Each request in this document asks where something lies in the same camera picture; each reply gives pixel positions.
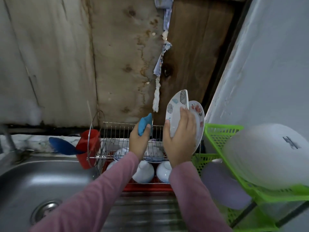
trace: person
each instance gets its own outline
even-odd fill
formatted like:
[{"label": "person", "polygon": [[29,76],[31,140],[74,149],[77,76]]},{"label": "person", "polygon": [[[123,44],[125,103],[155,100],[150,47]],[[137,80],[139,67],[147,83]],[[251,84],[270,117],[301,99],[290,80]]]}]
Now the person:
[{"label": "person", "polygon": [[[146,151],[150,125],[138,135],[138,124],[129,138],[129,152],[85,189],[30,228],[30,232],[99,232],[116,199],[137,170]],[[189,231],[232,232],[191,163],[195,151],[195,117],[180,109],[175,136],[170,137],[170,122],[165,121],[163,145],[171,163],[169,176],[180,212]]]}]

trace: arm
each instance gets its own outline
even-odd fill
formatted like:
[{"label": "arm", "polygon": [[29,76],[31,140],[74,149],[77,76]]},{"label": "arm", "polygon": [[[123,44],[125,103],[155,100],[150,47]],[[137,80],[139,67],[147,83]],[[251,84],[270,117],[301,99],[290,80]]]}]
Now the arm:
[{"label": "arm", "polygon": [[169,181],[189,231],[232,232],[191,162],[173,168]]},{"label": "arm", "polygon": [[139,164],[138,157],[127,153],[83,191],[61,204],[30,232],[99,232],[122,190]]}]

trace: green plastic shelf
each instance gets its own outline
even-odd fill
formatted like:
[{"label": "green plastic shelf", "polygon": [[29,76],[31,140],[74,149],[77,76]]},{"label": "green plastic shelf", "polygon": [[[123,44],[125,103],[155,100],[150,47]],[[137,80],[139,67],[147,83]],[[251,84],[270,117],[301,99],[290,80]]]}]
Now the green plastic shelf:
[{"label": "green plastic shelf", "polygon": [[242,185],[244,190],[254,199],[254,201],[257,204],[261,204],[309,200],[309,187],[297,185],[286,189],[269,190],[264,187],[256,186],[241,178],[235,173],[233,167],[224,158],[221,150],[226,141],[242,129],[243,127],[238,125],[205,124],[204,134],[209,139],[209,141],[216,149],[220,157],[223,159],[225,164],[233,172],[238,182]]},{"label": "green plastic shelf", "polygon": [[[219,158],[221,157],[218,154],[199,154],[192,157],[192,163],[201,175],[201,171],[207,163]],[[224,206],[218,208],[228,224],[231,224],[242,212],[242,210],[234,210]],[[273,219],[256,207],[233,230],[235,232],[262,232],[276,231],[278,228]]]}]

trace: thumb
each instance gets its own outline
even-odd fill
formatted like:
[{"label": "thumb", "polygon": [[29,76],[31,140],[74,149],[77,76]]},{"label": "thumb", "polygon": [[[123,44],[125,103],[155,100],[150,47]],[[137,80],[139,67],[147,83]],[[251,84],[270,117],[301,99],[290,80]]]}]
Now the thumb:
[{"label": "thumb", "polygon": [[150,124],[147,124],[145,130],[144,130],[144,133],[142,135],[142,137],[145,137],[149,140],[149,137],[150,137],[150,128],[151,128],[151,125]]},{"label": "thumb", "polygon": [[171,128],[170,120],[166,120],[163,127],[163,143],[170,143],[172,141],[170,128]]}]

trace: plywood panel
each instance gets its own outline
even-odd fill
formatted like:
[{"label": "plywood panel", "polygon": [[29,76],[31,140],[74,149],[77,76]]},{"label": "plywood panel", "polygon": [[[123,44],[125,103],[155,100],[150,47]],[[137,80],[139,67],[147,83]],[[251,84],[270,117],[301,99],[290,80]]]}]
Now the plywood panel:
[{"label": "plywood panel", "polygon": [[91,0],[91,19],[98,106],[106,121],[137,122],[152,111],[163,10],[154,0]]},{"label": "plywood panel", "polygon": [[188,90],[190,101],[202,102],[233,14],[226,1],[174,0],[168,34],[173,46],[164,55],[172,73],[161,77],[156,124],[164,123],[166,106],[181,89]]},{"label": "plywood panel", "polygon": [[96,91],[87,0],[6,3],[44,124],[88,126]]},{"label": "plywood panel", "polygon": [[0,0],[0,123],[38,125],[40,108],[3,0]]}]

